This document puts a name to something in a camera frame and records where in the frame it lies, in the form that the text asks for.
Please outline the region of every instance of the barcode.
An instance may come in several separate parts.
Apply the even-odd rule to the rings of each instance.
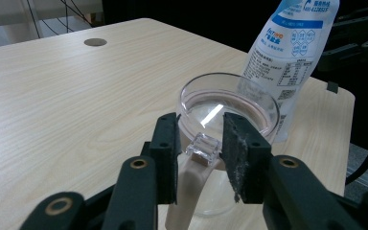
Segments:
[[[277,128],[277,133],[280,131],[280,128],[282,127],[283,122],[285,121],[286,116],[287,116],[287,115],[281,115],[281,116],[280,116],[280,120],[279,120],[279,127]]]
[[[283,90],[277,100],[289,99],[295,94],[295,89],[293,90]]]

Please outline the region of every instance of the cable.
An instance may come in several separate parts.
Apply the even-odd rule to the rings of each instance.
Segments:
[[[71,8],[70,6],[67,5],[67,3],[64,1],[64,0],[59,0],[61,1],[62,3],[64,3],[65,6],[67,6],[68,9],[70,9],[72,12],[74,12],[76,15],[78,15],[80,18],[82,18],[82,20],[84,20],[86,23],[89,24],[89,26],[91,27],[94,27],[86,18],[85,16],[83,15],[83,13],[78,9],[78,7],[74,4],[74,6],[76,6],[76,9],[78,9],[79,12],[76,12],[73,8]]]
[[[37,32],[37,37],[40,38],[40,34],[38,33],[37,25],[35,24],[35,17],[33,16],[31,4],[30,4],[29,0],[26,0],[26,1],[28,2],[29,11],[31,12],[31,15],[32,15],[32,20],[34,22],[35,31]]]
[[[64,7],[65,7],[65,28],[67,28],[68,33],[68,8],[67,8],[67,0],[64,0]]]
[[[64,24],[64,22],[62,22],[59,18],[57,18],[57,20],[64,26],[64,27],[66,27],[70,32],[73,32],[74,30],[72,30],[71,28],[69,28],[68,26],[66,26],[65,24]]]
[[[50,29],[50,31],[52,31],[54,34],[58,35],[49,25],[47,25],[47,23],[44,20],[41,20],[44,24],[46,24],[46,26]]]

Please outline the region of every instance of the wooden table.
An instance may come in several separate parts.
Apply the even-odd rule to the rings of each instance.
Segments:
[[[87,46],[89,38],[106,40]],[[18,229],[42,199],[89,198],[139,155],[181,87],[209,72],[240,73],[246,53],[138,19],[0,47],[0,229]],[[343,195],[355,97],[314,78],[304,85],[290,135],[274,154],[303,160]],[[159,205],[164,229],[166,205]],[[239,204],[190,229],[265,229],[262,205]]]

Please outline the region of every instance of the water bottle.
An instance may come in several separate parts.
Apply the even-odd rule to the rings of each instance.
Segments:
[[[288,138],[300,89],[324,51],[338,8],[339,0],[283,0],[248,52],[242,75],[280,106],[274,142]]]

